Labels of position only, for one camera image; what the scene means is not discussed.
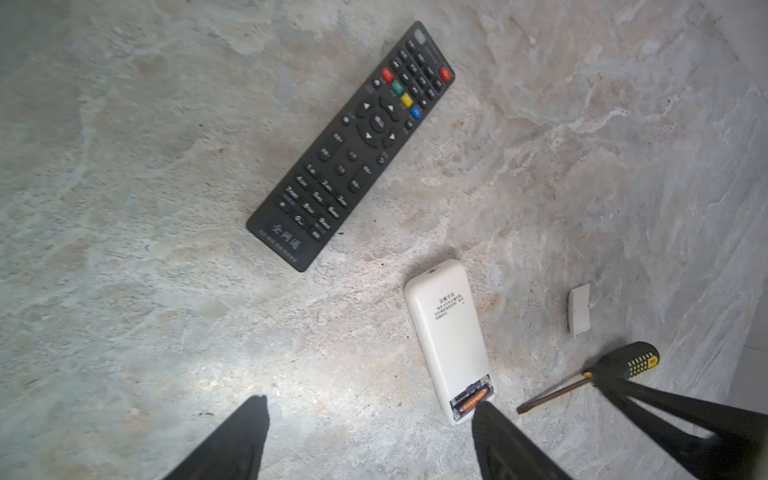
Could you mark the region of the white battery cover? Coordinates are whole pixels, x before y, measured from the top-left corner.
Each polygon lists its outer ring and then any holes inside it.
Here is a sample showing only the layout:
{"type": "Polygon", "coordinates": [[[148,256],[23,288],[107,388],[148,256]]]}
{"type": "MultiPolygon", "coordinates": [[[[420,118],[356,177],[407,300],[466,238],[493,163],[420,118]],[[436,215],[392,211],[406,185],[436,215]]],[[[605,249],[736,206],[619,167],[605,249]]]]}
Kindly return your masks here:
{"type": "Polygon", "coordinates": [[[572,289],[568,295],[568,329],[577,337],[591,328],[590,285],[572,289]]]}

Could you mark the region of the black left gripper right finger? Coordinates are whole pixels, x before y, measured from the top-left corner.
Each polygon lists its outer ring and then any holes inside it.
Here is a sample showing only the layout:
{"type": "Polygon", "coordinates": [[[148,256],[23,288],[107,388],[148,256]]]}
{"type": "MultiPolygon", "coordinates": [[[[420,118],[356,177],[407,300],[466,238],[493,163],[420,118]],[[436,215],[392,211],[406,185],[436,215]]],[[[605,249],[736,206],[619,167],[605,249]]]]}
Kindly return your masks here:
{"type": "Polygon", "coordinates": [[[483,479],[572,479],[492,403],[475,408],[471,428],[483,479]]]}

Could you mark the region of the orange battery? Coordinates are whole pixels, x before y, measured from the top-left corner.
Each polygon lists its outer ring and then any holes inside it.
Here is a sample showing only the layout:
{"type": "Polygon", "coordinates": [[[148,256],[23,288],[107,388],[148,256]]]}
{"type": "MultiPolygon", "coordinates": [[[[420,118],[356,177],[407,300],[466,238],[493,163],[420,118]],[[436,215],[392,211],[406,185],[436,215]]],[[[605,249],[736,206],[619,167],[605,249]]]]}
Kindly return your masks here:
{"type": "Polygon", "coordinates": [[[457,400],[453,406],[453,410],[459,417],[463,417],[468,411],[471,411],[478,403],[480,403],[489,393],[492,393],[493,389],[489,386],[483,386],[470,392],[460,400],[457,400]]]}

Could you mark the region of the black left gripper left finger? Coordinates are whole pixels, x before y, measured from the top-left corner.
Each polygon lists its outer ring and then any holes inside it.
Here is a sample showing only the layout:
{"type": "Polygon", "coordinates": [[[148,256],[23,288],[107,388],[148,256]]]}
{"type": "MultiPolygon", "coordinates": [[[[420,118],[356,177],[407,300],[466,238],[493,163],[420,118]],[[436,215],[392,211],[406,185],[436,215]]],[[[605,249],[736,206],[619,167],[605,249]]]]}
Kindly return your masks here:
{"type": "Polygon", "coordinates": [[[165,479],[257,479],[270,426],[266,396],[251,396],[165,479]]]}

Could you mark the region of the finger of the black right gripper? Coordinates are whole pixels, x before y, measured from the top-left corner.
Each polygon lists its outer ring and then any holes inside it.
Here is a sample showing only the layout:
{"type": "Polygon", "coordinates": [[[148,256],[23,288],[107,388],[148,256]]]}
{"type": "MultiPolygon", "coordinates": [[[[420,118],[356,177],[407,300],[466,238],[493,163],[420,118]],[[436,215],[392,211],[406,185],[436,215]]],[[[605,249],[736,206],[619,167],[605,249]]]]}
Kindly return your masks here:
{"type": "Polygon", "coordinates": [[[767,416],[594,373],[592,384],[696,479],[767,476],[767,416]]]}

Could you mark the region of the white remote control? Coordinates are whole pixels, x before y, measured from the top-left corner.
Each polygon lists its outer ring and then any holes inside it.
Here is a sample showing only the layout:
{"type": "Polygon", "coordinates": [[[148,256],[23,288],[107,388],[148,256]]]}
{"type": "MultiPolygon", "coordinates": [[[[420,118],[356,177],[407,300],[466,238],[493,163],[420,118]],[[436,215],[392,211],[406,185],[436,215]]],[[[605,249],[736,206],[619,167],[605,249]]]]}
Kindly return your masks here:
{"type": "Polygon", "coordinates": [[[409,280],[404,293],[440,407],[458,425],[496,391],[467,270],[448,259],[409,280]],[[483,386],[493,392],[459,417],[456,401],[483,386]]]}

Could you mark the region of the black yellow screwdriver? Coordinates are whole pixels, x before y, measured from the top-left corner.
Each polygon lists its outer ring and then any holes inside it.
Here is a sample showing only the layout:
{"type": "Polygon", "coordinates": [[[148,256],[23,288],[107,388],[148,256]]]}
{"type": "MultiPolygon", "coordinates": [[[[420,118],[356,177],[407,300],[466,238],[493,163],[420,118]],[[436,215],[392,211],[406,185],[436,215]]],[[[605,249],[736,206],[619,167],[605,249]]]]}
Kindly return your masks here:
{"type": "Polygon", "coordinates": [[[624,345],[606,353],[593,366],[584,370],[581,380],[520,405],[517,408],[517,413],[527,413],[534,408],[589,384],[595,373],[629,380],[655,368],[660,358],[659,350],[648,342],[637,341],[624,345]]]}

